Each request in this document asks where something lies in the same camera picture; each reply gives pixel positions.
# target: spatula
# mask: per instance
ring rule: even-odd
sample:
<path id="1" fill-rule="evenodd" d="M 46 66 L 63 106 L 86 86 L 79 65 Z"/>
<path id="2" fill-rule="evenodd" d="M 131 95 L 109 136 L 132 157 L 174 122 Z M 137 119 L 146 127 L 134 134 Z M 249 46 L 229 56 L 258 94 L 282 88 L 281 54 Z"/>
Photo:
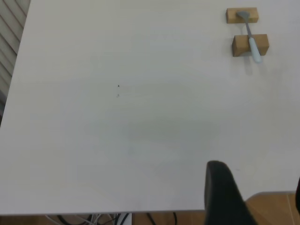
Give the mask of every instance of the spatula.
<path id="1" fill-rule="evenodd" d="M 250 13 L 246 12 L 246 11 L 239 11 L 239 12 L 237 12 L 237 15 L 242 17 L 245 21 L 253 60 L 256 63 L 261 63 L 262 62 L 261 55 L 258 51 L 256 42 L 255 42 L 254 38 L 252 37 L 251 30 L 250 30 L 249 25 L 248 25 L 248 19 L 249 19 Z"/>

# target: wooden floor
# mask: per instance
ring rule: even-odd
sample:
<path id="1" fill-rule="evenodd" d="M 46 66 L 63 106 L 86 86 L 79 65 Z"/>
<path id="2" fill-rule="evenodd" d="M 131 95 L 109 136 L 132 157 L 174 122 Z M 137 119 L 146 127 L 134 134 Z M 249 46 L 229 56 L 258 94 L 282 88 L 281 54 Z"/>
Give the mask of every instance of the wooden floor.
<path id="1" fill-rule="evenodd" d="M 295 207 L 294 194 L 257 195 L 249 199 L 247 205 L 259 225 L 300 225 L 300 216 Z M 202 225 L 204 223 L 204 211 L 176 212 L 176 214 L 178 225 Z M 151 215 L 157 225 L 174 224 L 171 212 L 152 213 Z M 2 217 L 0 220 L 0 225 L 53 224 L 44 216 Z M 133 215 L 133 225 L 151 225 L 151 223 L 145 213 L 136 213 Z"/>

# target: wooden block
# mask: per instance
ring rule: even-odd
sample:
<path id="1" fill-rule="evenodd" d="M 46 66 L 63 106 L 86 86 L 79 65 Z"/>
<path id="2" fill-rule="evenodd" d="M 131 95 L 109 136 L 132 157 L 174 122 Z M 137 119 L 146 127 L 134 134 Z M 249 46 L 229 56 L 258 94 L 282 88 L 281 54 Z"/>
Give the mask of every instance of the wooden block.
<path id="1" fill-rule="evenodd" d="M 226 10 L 227 23 L 244 23 L 245 21 L 236 15 L 239 11 L 247 11 L 250 13 L 249 23 L 256 23 L 258 21 L 257 8 L 228 8 Z"/>
<path id="2" fill-rule="evenodd" d="M 268 36 L 266 34 L 254 34 L 258 51 L 261 55 L 265 55 L 269 48 Z M 234 57 L 240 56 L 242 53 L 250 52 L 250 44 L 248 35 L 235 35 L 232 42 L 232 54 Z"/>

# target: white handle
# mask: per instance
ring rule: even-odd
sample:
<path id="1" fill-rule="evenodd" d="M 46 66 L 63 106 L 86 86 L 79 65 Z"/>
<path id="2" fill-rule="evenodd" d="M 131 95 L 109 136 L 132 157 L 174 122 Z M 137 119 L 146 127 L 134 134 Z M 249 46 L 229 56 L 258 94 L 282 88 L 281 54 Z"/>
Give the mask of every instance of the white handle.
<path id="1" fill-rule="evenodd" d="M 251 48 L 252 57 L 253 57 L 254 62 L 261 63 L 262 58 L 261 58 L 261 55 L 258 51 L 258 48 L 256 46 L 256 43 L 255 43 L 255 40 L 253 37 L 249 38 L 249 43 L 250 43 L 250 48 Z"/>

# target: black cable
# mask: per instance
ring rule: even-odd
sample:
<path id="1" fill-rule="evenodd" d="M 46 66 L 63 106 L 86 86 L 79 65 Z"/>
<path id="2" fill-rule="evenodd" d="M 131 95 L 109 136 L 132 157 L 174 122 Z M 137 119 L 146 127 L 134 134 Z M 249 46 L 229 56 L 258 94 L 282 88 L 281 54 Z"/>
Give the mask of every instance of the black cable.
<path id="1" fill-rule="evenodd" d="M 152 218 L 151 214 L 150 213 L 146 213 L 147 214 L 147 217 L 149 218 L 150 222 L 152 223 L 152 225 L 156 225 L 154 219 Z"/>
<path id="2" fill-rule="evenodd" d="M 122 222 L 120 223 L 120 225 L 123 225 L 123 223 L 125 222 L 126 218 L 128 217 L 129 213 L 126 213 L 126 215 L 124 216 L 124 218 L 122 219 Z"/>
<path id="3" fill-rule="evenodd" d="M 117 225 L 120 215 L 121 214 L 117 214 L 116 220 L 114 221 L 114 225 Z"/>
<path id="4" fill-rule="evenodd" d="M 150 213 L 146 213 L 147 217 L 149 218 L 150 222 L 152 223 L 152 225 L 156 225 L 154 219 L 152 218 Z M 173 216 L 174 216 L 174 220 L 175 220 L 175 225 L 177 225 L 177 215 L 176 212 L 173 212 Z"/>
<path id="5" fill-rule="evenodd" d="M 86 225 L 86 224 L 88 224 L 87 222 L 83 222 L 83 223 L 80 223 L 80 224 L 70 224 L 70 223 L 68 223 L 68 222 L 64 219 L 64 217 L 62 217 L 62 215 L 57 215 L 57 218 L 58 218 L 58 219 L 60 220 L 60 222 L 61 222 L 62 224 L 64 224 L 64 225 Z M 89 217 L 87 218 L 87 220 L 91 222 L 91 220 L 92 220 L 92 214 L 89 215 Z"/>
<path id="6" fill-rule="evenodd" d="M 174 220 L 175 220 L 175 225 L 177 225 L 177 215 L 176 212 L 173 212 Z"/>

